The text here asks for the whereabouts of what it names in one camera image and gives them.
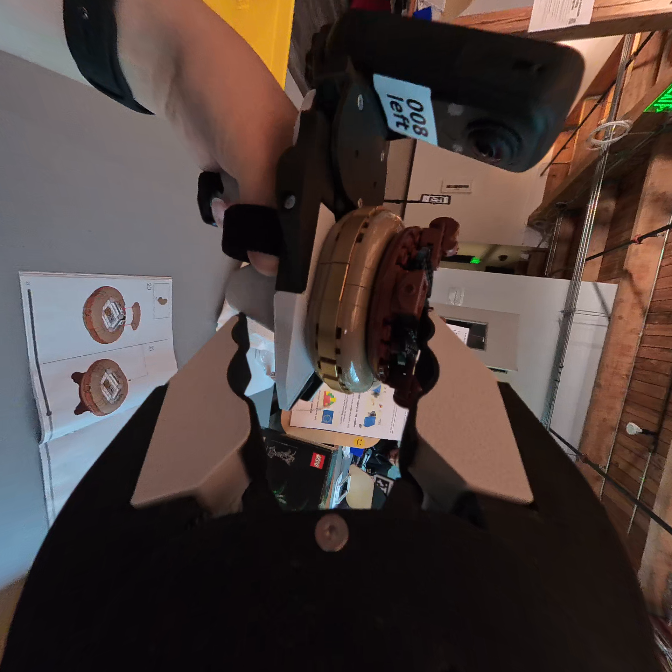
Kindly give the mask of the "black toy set box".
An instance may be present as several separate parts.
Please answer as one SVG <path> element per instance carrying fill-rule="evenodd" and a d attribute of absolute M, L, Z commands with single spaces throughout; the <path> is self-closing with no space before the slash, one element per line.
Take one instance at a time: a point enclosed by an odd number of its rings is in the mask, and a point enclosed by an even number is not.
<path fill-rule="evenodd" d="M 283 511 L 323 508 L 329 491 L 334 450 L 273 429 L 263 429 L 266 477 Z"/>

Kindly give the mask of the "white paper notice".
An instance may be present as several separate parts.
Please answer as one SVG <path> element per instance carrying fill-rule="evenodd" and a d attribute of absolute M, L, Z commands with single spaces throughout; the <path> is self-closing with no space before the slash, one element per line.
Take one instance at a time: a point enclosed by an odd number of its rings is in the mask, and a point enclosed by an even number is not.
<path fill-rule="evenodd" d="M 527 32 L 574 28 L 590 24 L 594 1 L 534 1 Z"/>

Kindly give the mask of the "person's left hand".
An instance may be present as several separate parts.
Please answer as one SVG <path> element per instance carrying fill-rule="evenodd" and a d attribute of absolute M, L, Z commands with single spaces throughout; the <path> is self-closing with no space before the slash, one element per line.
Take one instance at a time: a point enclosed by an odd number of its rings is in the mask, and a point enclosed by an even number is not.
<path fill-rule="evenodd" d="M 254 50 L 203 1 L 117 1 L 120 65 L 133 97 L 193 148 L 202 220 L 275 208 L 276 169 L 298 110 Z"/>

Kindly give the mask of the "tan cardboard board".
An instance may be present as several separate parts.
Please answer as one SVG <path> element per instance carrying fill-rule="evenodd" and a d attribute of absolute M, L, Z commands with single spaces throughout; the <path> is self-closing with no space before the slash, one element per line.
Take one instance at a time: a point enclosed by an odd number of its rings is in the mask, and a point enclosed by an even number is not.
<path fill-rule="evenodd" d="M 291 425 L 291 420 L 292 420 L 292 412 L 291 411 L 281 411 L 281 426 L 284 430 L 284 432 L 292 436 L 293 438 L 303 440 L 303 441 L 309 441 L 313 443 L 320 443 L 323 445 L 328 445 L 328 446 L 342 446 L 342 447 L 352 447 L 352 439 L 353 437 L 356 436 L 361 436 L 361 435 L 352 435 L 352 434 L 347 434 L 343 432 L 339 432 L 337 430 L 331 430 L 331 429 L 315 429 L 315 428 L 308 428 L 308 427 L 297 427 L 294 425 Z M 378 442 L 379 439 L 371 438 L 371 437 L 363 437 L 365 438 L 366 441 L 366 449 L 371 448 L 375 446 Z"/>

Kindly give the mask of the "grey desk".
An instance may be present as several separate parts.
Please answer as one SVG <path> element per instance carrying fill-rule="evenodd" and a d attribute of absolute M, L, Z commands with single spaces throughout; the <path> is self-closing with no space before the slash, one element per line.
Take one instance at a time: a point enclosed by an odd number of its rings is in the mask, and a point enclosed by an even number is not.
<path fill-rule="evenodd" d="M 1 53 L 1 587 L 47 530 L 18 273 L 172 277 L 184 365 L 214 333 L 232 269 L 199 217 L 198 173 L 163 120 Z"/>

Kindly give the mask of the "tan and brown brick model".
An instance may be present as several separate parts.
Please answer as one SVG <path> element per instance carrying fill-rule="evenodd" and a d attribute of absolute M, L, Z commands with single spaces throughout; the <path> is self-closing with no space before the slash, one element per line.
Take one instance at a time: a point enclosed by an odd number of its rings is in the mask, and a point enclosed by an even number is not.
<path fill-rule="evenodd" d="M 406 227 L 382 207 L 360 208 L 329 231 L 310 294 L 305 339 L 316 375 L 332 390 L 382 383 L 411 409 L 438 379 L 428 343 L 433 274 L 458 248 L 459 223 L 441 216 Z"/>

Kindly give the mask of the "yellow board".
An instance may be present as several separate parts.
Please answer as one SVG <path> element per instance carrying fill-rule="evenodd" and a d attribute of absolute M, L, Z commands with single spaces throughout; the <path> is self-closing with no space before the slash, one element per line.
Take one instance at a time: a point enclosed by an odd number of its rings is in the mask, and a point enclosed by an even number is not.
<path fill-rule="evenodd" d="M 285 87 L 294 18 L 294 1 L 206 1 Z"/>

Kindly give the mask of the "colourful printed paper sheet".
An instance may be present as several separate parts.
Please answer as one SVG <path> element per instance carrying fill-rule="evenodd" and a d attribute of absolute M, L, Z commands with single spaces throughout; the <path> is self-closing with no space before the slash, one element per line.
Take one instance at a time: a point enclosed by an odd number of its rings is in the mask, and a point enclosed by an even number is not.
<path fill-rule="evenodd" d="M 399 440 L 408 410 L 396 404 L 391 387 L 375 383 L 366 392 L 348 394 L 322 384 L 312 399 L 299 400 L 290 425 L 379 440 Z"/>

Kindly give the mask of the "white paper bag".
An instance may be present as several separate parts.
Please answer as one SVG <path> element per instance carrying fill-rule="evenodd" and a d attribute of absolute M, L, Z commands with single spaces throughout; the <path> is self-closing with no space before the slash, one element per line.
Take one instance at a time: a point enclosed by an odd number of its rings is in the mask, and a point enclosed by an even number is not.
<path fill-rule="evenodd" d="M 247 317 L 248 330 L 248 360 L 254 362 L 256 368 L 250 365 L 252 376 L 263 375 L 268 380 L 275 380 L 275 338 L 273 331 L 258 322 Z"/>

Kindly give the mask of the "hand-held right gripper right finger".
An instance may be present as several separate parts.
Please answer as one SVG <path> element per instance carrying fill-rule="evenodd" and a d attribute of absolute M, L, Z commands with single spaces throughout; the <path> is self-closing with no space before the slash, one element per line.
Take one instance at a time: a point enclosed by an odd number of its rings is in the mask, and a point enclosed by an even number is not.
<path fill-rule="evenodd" d="M 461 496 L 474 494 L 531 504 L 497 379 L 435 310 L 421 321 L 415 371 L 421 390 L 409 403 L 400 467 L 419 487 L 421 502 L 450 511 Z"/>

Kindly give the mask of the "black wristband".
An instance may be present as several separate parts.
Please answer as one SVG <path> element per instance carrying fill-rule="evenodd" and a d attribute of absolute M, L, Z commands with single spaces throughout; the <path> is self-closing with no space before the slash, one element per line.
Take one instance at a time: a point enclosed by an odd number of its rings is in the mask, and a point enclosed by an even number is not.
<path fill-rule="evenodd" d="M 134 97 L 118 53 L 117 1 L 63 1 L 64 37 L 83 78 L 127 109 L 153 116 Z"/>

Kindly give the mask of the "wooden beam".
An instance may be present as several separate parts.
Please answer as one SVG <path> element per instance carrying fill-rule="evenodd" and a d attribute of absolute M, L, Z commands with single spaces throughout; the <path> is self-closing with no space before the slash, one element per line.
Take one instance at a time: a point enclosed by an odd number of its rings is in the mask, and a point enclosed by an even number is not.
<path fill-rule="evenodd" d="M 530 29 L 532 5 L 474 13 L 444 22 L 498 34 L 561 42 L 671 29 L 670 1 L 595 1 L 588 23 Z"/>

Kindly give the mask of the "building instruction booklet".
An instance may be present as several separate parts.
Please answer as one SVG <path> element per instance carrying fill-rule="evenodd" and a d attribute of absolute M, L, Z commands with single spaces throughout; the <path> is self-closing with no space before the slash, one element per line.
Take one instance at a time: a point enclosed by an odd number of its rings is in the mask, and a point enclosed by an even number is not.
<path fill-rule="evenodd" d="M 177 372 L 173 280 L 21 272 L 49 525 L 147 396 Z"/>

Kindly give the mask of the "metal conduit pipe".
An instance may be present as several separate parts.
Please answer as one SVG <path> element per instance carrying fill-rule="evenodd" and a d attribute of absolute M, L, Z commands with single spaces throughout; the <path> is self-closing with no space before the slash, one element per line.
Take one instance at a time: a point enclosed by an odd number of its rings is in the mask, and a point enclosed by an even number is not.
<path fill-rule="evenodd" d="M 565 365 L 568 343 L 570 340 L 573 320 L 576 312 L 576 305 L 578 302 L 579 293 L 581 291 L 581 281 L 587 258 L 587 250 L 592 238 L 593 226 L 597 214 L 597 206 L 599 204 L 603 180 L 606 173 L 606 167 L 609 158 L 609 148 L 612 144 L 615 143 L 617 129 L 621 128 L 623 133 L 627 133 L 632 126 L 630 122 L 620 122 L 617 117 L 624 90 L 626 72 L 628 70 L 633 53 L 634 42 L 634 34 L 627 34 L 624 37 L 624 43 L 618 63 L 616 82 L 613 88 L 613 96 L 611 98 L 608 116 L 606 121 L 601 124 L 599 128 L 596 128 L 596 130 L 593 131 L 593 133 L 589 136 L 589 143 L 592 148 L 598 149 L 599 157 L 595 165 L 595 171 L 591 181 L 591 190 L 584 213 L 581 236 L 579 239 L 579 247 L 575 257 L 575 264 L 573 266 L 572 275 L 570 277 L 570 283 L 568 286 L 564 307 L 560 312 L 559 333 L 554 350 L 550 380 L 546 392 L 541 419 L 542 424 L 546 429 L 550 429 L 552 416 L 554 414 L 554 408 L 557 401 L 559 385 L 562 371 Z"/>

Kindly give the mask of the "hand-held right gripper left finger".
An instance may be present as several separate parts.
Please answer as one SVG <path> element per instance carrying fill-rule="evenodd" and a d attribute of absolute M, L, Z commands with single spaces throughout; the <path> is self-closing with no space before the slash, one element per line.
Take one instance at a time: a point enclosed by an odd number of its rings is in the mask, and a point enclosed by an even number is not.
<path fill-rule="evenodd" d="M 131 498 L 135 509 L 189 499 L 216 517 L 281 513 L 245 393 L 248 338 L 245 315 L 234 315 L 169 381 Z"/>

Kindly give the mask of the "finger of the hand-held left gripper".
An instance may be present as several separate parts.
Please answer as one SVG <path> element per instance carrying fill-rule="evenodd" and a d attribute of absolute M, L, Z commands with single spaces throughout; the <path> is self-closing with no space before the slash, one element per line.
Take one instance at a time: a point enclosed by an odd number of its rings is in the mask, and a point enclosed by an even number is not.
<path fill-rule="evenodd" d="M 273 297 L 275 387 L 279 406 L 285 411 L 293 407 L 314 374 L 305 343 L 308 302 L 321 249 L 334 224 L 334 214 L 322 204 L 316 220 L 306 290 L 300 294 L 277 291 Z"/>

